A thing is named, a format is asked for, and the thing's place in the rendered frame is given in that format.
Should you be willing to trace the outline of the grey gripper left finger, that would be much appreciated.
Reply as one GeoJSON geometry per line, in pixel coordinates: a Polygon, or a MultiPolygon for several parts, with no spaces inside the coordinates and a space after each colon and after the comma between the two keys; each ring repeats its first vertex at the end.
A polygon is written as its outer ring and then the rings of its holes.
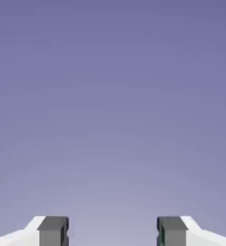
{"type": "Polygon", "coordinates": [[[69,246],[69,218],[35,216],[24,229],[0,237],[0,246],[69,246]]]}

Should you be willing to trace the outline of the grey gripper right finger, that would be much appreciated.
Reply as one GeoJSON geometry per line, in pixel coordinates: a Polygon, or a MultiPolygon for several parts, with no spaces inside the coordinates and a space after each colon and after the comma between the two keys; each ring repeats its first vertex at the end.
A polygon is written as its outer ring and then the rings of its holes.
{"type": "Polygon", "coordinates": [[[156,246],[226,246],[226,237],[202,229],[191,216],[158,216],[156,246]]]}

